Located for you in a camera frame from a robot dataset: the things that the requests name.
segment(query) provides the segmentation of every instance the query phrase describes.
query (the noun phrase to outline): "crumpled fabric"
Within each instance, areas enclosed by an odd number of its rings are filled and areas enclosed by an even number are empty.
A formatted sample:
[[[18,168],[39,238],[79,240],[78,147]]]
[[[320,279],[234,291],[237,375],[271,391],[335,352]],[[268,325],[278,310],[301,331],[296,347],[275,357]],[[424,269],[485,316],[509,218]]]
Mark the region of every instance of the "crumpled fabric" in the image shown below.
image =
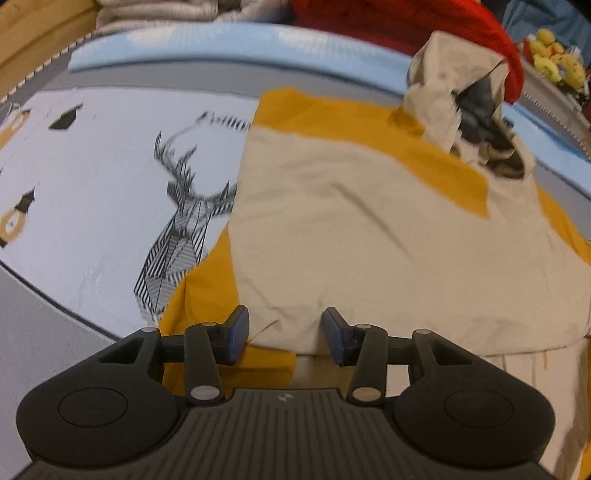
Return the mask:
[[[98,0],[99,34],[187,21],[277,22],[290,14],[291,0]]]
[[[535,160],[502,116],[508,73],[497,52],[434,32],[413,58],[402,107],[425,127],[423,140],[497,176],[524,179]]]

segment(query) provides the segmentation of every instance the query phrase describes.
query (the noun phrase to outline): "dark fabric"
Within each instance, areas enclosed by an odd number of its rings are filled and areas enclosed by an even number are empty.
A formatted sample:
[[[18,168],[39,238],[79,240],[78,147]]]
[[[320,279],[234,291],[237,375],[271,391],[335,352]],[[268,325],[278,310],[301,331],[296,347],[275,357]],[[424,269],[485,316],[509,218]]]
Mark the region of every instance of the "dark fabric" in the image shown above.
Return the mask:
[[[482,0],[482,5],[487,7],[499,22],[502,22],[510,2],[511,0]]]
[[[513,146],[492,120],[495,103],[492,99],[491,80],[484,77],[456,96],[456,105],[462,113],[462,138],[473,144],[490,143],[495,150],[511,150]]]

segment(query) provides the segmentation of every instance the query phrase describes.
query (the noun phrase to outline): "beige cloth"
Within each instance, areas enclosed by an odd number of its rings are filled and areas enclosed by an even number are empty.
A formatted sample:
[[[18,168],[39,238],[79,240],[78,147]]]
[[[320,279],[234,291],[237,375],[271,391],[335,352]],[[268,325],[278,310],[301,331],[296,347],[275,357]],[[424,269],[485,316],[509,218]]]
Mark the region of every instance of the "beige cloth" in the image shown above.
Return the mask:
[[[532,176],[489,179],[489,218],[363,145],[253,126],[229,221],[252,344],[318,353],[321,312],[479,355],[581,339],[591,270],[552,230]]]
[[[423,139],[443,151],[450,152],[455,147],[469,163],[488,165],[496,174],[509,178],[527,177],[535,160],[519,136],[503,122],[502,100],[508,73],[506,60],[497,52],[436,31],[413,58],[402,106],[425,126]],[[513,150],[495,151],[487,143],[477,150],[464,149],[464,141],[457,135],[461,114],[454,93],[485,76],[491,79],[492,98],[497,106],[493,120],[513,144]]]

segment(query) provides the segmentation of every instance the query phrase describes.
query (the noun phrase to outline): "gray fabric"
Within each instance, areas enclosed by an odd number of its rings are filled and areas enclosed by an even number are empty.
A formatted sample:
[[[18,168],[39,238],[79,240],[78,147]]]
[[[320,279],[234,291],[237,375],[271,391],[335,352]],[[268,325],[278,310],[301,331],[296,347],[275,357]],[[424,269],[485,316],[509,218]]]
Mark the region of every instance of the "gray fabric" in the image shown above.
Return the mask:
[[[5,480],[30,461],[15,424],[23,396],[113,340],[72,321],[3,268],[0,306],[0,478]]]
[[[355,99],[382,105],[398,105],[401,98],[352,82],[301,70],[262,65],[191,61],[144,63],[99,70],[59,74],[45,89],[90,86],[166,87],[260,97],[269,89],[292,86],[315,95]]]

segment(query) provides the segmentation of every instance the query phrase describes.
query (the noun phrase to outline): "white sheet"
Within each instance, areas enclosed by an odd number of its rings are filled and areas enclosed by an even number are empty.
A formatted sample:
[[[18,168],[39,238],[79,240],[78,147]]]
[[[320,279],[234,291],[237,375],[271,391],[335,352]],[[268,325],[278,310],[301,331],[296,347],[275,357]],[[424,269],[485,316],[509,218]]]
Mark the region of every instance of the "white sheet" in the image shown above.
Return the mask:
[[[541,464],[559,480],[577,480],[589,432],[587,340],[548,352],[506,355],[492,363],[550,400],[556,428]]]
[[[82,104],[63,131],[48,129]],[[0,217],[25,192],[35,201],[19,237],[0,260],[65,308],[116,335],[146,324],[134,288],[147,256],[177,211],[171,175],[154,158],[155,139],[199,126],[173,142],[173,163],[191,147],[193,190],[205,196],[235,185],[258,100],[164,89],[81,88],[40,92],[31,115],[0,150]],[[245,127],[226,125],[224,117]],[[228,214],[215,216],[204,254]]]

